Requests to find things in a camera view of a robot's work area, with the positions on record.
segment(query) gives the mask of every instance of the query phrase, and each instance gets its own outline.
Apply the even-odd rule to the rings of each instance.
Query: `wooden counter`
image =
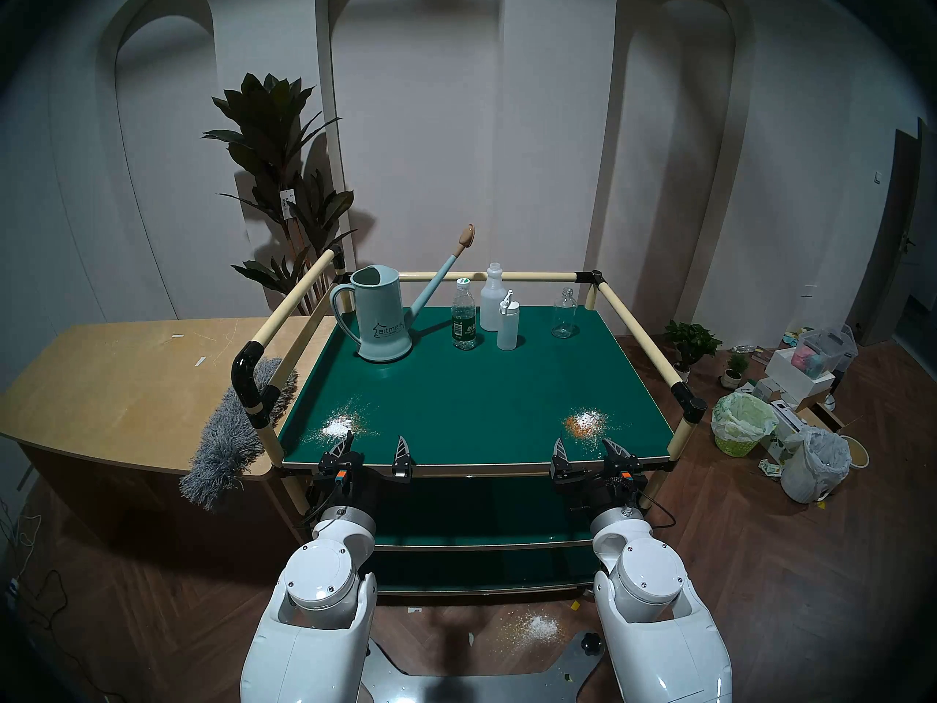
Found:
[[[285,355],[308,320],[287,319],[264,356]],[[128,509],[163,512],[180,501],[189,504],[179,494],[178,476],[188,471],[201,429],[231,385],[235,355],[264,321],[72,327],[0,397],[0,435],[16,440],[76,516],[108,540]],[[334,326],[331,316],[323,317],[309,341],[296,365],[300,388]],[[259,484],[244,484],[246,506],[236,499],[242,512],[272,505],[286,522],[280,532],[288,529],[292,540],[301,540],[293,529],[296,511],[270,459],[256,459],[244,479]]]

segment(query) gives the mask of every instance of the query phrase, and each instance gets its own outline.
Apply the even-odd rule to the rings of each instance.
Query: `potted plant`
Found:
[[[664,328],[666,338],[674,343],[676,351],[680,353],[679,362],[674,363],[674,370],[683,382],[690,377],[690,367],[703,357],[715,356],[716,350],[723,341],[714,338],[712,333],[701,324],[677,323],[671,320]]]
[[[730,390],[738,388],[738,384],[742,382],[742,373],[747,369],[749,369],[749,359],[742,353],[732,353],[729,355],[729,362],[719,382],[723,384],[723,388]]]
[[[287,258],[277,263],[270,260],[267,267],[259,261],[245,261],[244,266],[231,265],[234,270],[253,279],[268,290],[289,294],[290,290],[325,248],[340,242],[350,233],[337,233],[338,218],[348,211],[354,201],[351,191],[326,193],[321,173],[311,171],[302,176],[301,151],[312,138],[328,124],[338,118],[323,122],[319,127],[309,127],[322,113],[318,112],[304,126],[300,125],[299,114],[313,88],[303,89],[302,81],[289,82],[267,75],[261,83],[254,75],[246,74],[241,90],[225,90],[225,99],[213,97],[214,104],[225,116],[237,124],[236,130],[208,130],[203,138],[228,144],[231,158],[254,177],[252,191],[254,201],[223,193],[262,211],[283,231],[292,259],[292,268]],[[325,277],[312,288],[315,299],[321,299],[328,291]],[[312,303],[306,298],[306,310],[298,308],[300,314],[312,312]]]

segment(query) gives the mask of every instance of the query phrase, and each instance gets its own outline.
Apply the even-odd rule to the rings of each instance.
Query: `watering can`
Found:
[[[413,346],[410,340],[410,325],[420,314],[420,310],[440,286],[462,250],[471,246],[475,238],[475,227],[471,224],[459,236],[459,246],[452,256],[442,265],[426,288],[416,298],[416,302],[406,312],[400,298],[400,273],[396,269],[382,264],[372,264],[351,275],[350,284],[339,284],[329,293],[329,302],[335,313],[335,321],[342,331],[358,345],[358,355],[372,363],[390,363],[410,352]],[[358,330],[355,335],[338,309],[338,295],[349,291],[354,295],[355,314],[358,317]]]

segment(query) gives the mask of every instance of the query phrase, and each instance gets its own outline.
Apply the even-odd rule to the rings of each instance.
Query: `watering can handle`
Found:
[[[361,338],[348,329],[348,325],[346,325],[345,321],[342,320],[342,313],[338,311],[338,305],[335,303],[335,300],[338,299],[339,293],[343,293],[343,291],[350,291],[352,294],[354,294],[354,287],[350,284],[339,284],[333,287],[332,291],[329,292],[329,302],[332,305],[332,312],[335,315],[335,321],[338,323],[338,326],[342,328],[342,332],[348,335],[358,344],[359,347],[361,347]]]

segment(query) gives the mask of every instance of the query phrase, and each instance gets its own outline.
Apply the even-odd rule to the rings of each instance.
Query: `empty glass bottle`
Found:
[[[576,301],[572,299],[572,287],[564,287],[563,295],[553,304],[553,333],[555,338],[566,339],[572,335],[575,325]]]

